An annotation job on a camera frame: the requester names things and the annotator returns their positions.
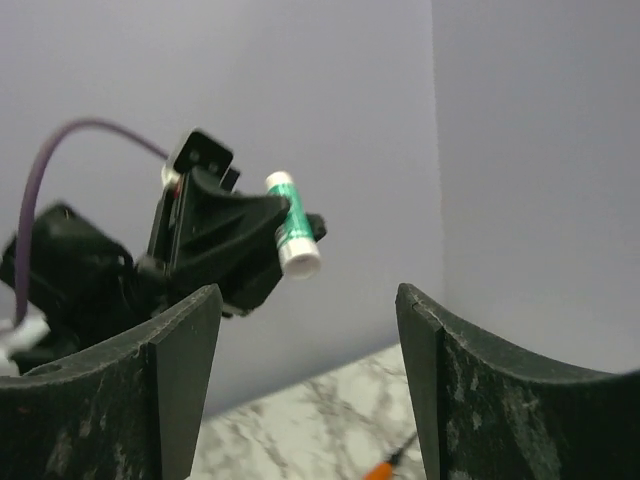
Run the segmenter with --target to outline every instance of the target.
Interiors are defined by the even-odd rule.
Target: marble table
[[[395,345],[206,420],[190,480],[359,479],[414,431]],[[396,478],[426,478],[417,442]]]

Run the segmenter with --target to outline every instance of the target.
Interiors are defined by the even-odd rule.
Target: wall
[[[446,303],[534,351],[640,364],[640,3],[434,0]]]
[[[234,148],[241,189],[287,169],[330,231],[321,275],[223,325],[208,411],[388,345],[399,282],[442,292],[429,26],[423,1],[6,1],[0,237],[63,120],[118,119],[167,149],[200,125]],[[156,159],[82,133],[39,205],[62,197],[137,254],[159,193]]]

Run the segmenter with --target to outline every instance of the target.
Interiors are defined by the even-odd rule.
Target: white marble tabletop
[[[190,480],[354,480],[415,431],[400,346],[205,421]],[[426,479],[419,446],[396,478]]]

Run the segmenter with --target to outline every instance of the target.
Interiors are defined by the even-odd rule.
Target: purple cable
[[[22,207],[20,209],[20,220],[18,222],[18,232],[16,235],[16,251],[15,251],[15,318],[13,321],[13,329],[19,327],[24,321],[27,314],[27,306],[29,303],[29,269],[31,256],[31,234],[33,231],[33,223],[35,220],[36,202],[40,185],[44,177],[44,172],[49,164],[49,160],[53,156],[55,149],[60,145],[62,140],[69,134],[81,130],[83,128],[98,128],[107,130],[111,133],[119,134],[126,139],[137,143],[146,148],[151,153],[166,159],[167,152],[155,145],[153,142],[145,139],[128,128],[118,123],[100,118],[79,118],[73,120],[58,128],[44,142],[40,151],[36,156],[29,178],[24,188],[24,196],[22,197]]]

